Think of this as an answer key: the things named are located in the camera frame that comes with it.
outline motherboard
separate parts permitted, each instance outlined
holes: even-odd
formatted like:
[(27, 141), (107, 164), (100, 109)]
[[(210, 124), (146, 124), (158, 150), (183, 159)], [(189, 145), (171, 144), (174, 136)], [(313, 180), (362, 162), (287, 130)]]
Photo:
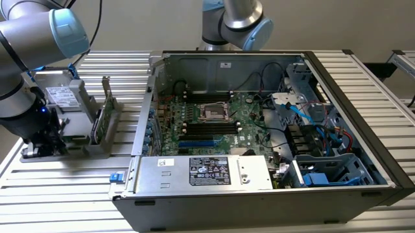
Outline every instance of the motherboard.
[(163, 155), (258, 154), (273, 157), (261, 97), (235, 95), (162, 97)]

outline white wall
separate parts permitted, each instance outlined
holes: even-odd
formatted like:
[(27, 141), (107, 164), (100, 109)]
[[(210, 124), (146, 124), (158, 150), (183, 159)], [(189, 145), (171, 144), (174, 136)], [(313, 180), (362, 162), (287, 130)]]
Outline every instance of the white wall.
[[(351, 49), (361, 60), (371, 62), (386, 61), (393, 49), (415, 50), (415, 0), (262, 2), (275, 22), (266, 49)], [(72, 9), (92, 36), (99, 0), (79, 0)], [(92, 49), (193, 50), (201, 42), (201, 10), (202, 0), (104, 0)], [(415, 82), (405, 75), (398, 74), (387, 84), (401, 97), (413, 96)], [(0, 154), (6, 154), (12, 137), (3, 134), (2, 128), (0, 134)]]

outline warning label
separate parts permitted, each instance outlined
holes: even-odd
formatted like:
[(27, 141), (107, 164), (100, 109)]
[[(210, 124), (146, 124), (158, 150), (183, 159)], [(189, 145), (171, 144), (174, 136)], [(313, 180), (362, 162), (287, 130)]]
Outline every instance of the warning label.
[(78, 107), (79, 103), (76, 97), (67, 86), (63, 87), (47, 87), (47, 92), (55, 102), (62, 107)]
[(231, 184), (227, 157), (190, 158), (190, 178), (193, 186)]

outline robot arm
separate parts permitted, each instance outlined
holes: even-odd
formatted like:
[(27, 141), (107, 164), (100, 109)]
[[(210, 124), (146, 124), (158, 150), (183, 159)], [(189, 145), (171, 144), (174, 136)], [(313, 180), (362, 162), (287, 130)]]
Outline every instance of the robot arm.
[(274, 29), (258, 0), (205, 0), (203, 36), (199, 50), (259, 50)]
[(0, 0), (7, 21), (0, 23), (0, 124), (24, 142), (46, 145), (36, 153), (64, 148), (56, 113), (44, 94), (30, 87), (22, 73), (86, 52), (90, 42), (70, 9), (47, 0)]

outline light blue joint cap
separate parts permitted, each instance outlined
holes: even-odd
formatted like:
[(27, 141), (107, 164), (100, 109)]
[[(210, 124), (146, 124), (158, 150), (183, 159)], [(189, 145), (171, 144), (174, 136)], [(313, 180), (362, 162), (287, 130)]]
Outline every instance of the light blue joint cap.
[(225, 7), (223, 0), (203, 0), (203, 11), (211, 11)]
[(51, 10), (50, 24), (58, 47), (67, 58), (90, 49), (90, 40), (83, 24), (70, 9)]
[(262, 22), (254, 28), (249, 40), (245, 43), (243, 50), (261, 50), (265, 47), (274, 30), (274, 22), (269, 18), (263, 18)]

